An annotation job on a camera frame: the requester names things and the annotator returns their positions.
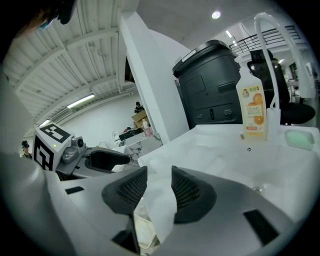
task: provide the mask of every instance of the sink drain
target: sink drain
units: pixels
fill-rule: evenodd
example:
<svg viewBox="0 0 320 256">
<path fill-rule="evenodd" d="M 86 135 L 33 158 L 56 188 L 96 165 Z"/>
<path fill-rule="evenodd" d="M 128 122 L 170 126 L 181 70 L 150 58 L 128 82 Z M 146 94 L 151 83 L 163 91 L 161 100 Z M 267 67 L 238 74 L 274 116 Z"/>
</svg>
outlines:
<svg viewBox="0 0 320 256">
<path fill-rule="evenodd" d="M 258 187 L 258 186 L 255 186 L 255 187 L 253 187 L 252 189 L 253 189 L 254 192 L 257 192 L 258 194 L 261 195 L 261 193 L 262 193 L 262 188 L 260 188 L 260 187 Z"/>
</svg>

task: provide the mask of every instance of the round ceiling light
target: round ceiling light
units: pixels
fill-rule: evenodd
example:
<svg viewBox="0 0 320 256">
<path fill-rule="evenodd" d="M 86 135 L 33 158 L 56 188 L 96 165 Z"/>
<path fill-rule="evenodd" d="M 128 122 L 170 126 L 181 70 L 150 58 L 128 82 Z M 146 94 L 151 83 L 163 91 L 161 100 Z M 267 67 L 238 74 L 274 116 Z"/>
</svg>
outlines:
<svg viewBox="0 0 320 256">
<path fill-rule="evenodd" d="M 212 13 L 212 18 L 213 19 L 218 19 L 221 16 L 220 11 L 216 10 Z"/>
</svg>

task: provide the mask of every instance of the white bottle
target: white bottle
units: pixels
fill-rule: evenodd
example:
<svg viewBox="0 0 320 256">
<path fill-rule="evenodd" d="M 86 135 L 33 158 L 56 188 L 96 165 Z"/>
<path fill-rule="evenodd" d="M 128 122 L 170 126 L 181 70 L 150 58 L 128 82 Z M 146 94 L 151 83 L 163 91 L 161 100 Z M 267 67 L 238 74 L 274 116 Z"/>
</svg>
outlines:
<svg viewBox="0 0 320 256">
<path fill-rule="evenodd" d="M 145 136 L 146 137 L 151 137 L 152 133 L 151 133 L 150 127 L 148 125 L 148 122 L 145 119 L 142 119 L 142 127 L 143 127 L 143 130 L 144 130 Z"/>
<path fill-rule="evenodd" d="M 235 58 L 240 64 L 240 80 L 236 84 L 242 122 L 243 136 L 248 140 L 263 141 L 267 139 L 267 108 L 262 82 L 242 65 L 241 57 Z"/>
</svg>

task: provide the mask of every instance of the white column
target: white column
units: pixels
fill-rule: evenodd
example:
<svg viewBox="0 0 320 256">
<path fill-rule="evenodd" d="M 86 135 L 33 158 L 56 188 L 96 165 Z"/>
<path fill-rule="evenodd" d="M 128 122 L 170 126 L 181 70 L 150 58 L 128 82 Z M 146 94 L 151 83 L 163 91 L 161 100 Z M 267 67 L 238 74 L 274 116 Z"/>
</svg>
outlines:
<svg viewBox="0 0 320 256">
<path fill-rule="evenodd" d="M 120 32 L 127 49 L 140 97 L 148 118 L 163 144 L 174 140 L 189 130 L 186 114 L 161 49 L 136 12 L 118 14 Z"/>
</svg>

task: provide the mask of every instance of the chair seat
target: chair seat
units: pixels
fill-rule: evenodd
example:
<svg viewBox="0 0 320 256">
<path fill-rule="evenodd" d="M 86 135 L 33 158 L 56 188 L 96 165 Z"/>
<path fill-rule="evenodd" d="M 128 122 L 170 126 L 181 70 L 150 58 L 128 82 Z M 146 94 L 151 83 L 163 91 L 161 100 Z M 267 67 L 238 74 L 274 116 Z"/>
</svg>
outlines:
<svg viewBox="0 0 320 256">
<path fill-rule="evenodd" d="M 316 111 L 313 107 L 305 104 L 288 102 L 280 106 L 281 124 L 303 124 L 311 120 Z"/>
</svg>

